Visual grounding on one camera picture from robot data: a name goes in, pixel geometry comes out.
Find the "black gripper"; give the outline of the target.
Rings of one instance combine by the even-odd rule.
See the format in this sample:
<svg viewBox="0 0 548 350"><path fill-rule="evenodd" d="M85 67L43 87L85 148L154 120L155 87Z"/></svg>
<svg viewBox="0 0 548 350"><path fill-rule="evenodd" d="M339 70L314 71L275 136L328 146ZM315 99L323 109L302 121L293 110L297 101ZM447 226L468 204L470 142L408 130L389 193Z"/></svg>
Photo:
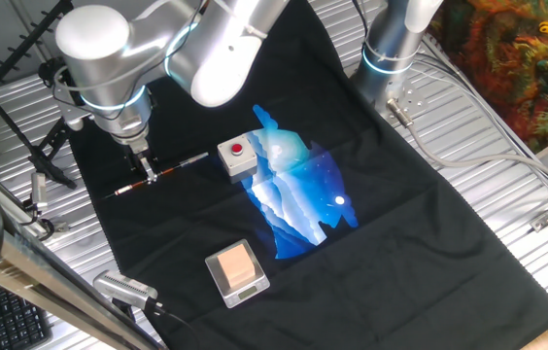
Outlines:
<svg viewBox="0 0 548 350"><path fill-rule="evenodd" d="M157 174L154 171L155 160L147 140L136 140L127 145L129 166L131 171L143 176L146 173L146 183L151 184L157 181Z"/></svg>

